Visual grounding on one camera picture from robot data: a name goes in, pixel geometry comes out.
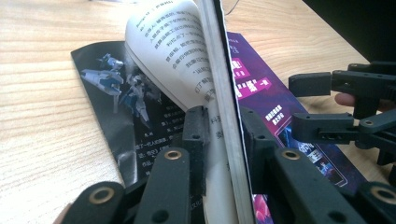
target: wooden surface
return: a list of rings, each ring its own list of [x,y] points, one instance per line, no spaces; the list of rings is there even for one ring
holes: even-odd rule
[[[88,186],[121,182],[70,51],[123,40],[133,6],[0,2],[0,223],[51,223]],[[240,0],[226,22],[285,84],[290,75],[366,63],[301,1]],[[332,97],[302,102],[310,112],[347,111]],[[375,165],[375,150],[343,149],[369,180],[386,181],[389,167]]]

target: pink graphic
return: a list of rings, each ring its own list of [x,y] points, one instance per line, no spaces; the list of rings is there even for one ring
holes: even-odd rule
[[[238,96],[238,100],[242,100],[259,91],[270,89],[271,85],[270,80],[266,77],[259,80],[252,79],[246,82],[237,83],[235,86],[235,93]]]
[[[233,58],[231,60],[231,66],[233,68],[233,76],[235,79],[242,77],[250,77],[250,73],[246,67],[242,64],[242,61],[238,58]]]

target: purple book cover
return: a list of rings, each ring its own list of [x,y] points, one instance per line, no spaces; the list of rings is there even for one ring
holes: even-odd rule
[[[301,143],[290,134],[293,113],[306,112],[244,37],[228,33],[235,94],[241,106],[256,111],[281,147],[298,148],[334,185],[355,191],[366,181],[356,167],[335,145]],[[253,195],[259,223],[269,223],[265,195]]]

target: book page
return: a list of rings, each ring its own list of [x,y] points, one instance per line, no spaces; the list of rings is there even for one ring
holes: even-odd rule
[[[199,1],[201,23],[212,63],[212,74],[219,101],[224,137],[230,163],[233,194],[239,223],[254,223],[253,202],[248,176],[247,155],[243,144],[242,124],[236,95],[228,36],[220,1]]]
[[[238,223],[221,117],[197,6],[191,0],[142,5],[128,21],[126,48],[139,67],[181,108],[203,105],[209,115],[205,217]]]

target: wood grain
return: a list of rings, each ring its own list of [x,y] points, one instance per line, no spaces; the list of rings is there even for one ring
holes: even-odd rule
[[[122,40],[121,3],[0,2],[0,223],[51,223],[88,186],[118,181],[70,52]],[[226,17],[287,84],[290,75],[365,63],[303,2],[241,0]],[[304,99],[311,112],[345,112],[332,97]],[[345,147],[370,180],[385,181],[375,152]]]

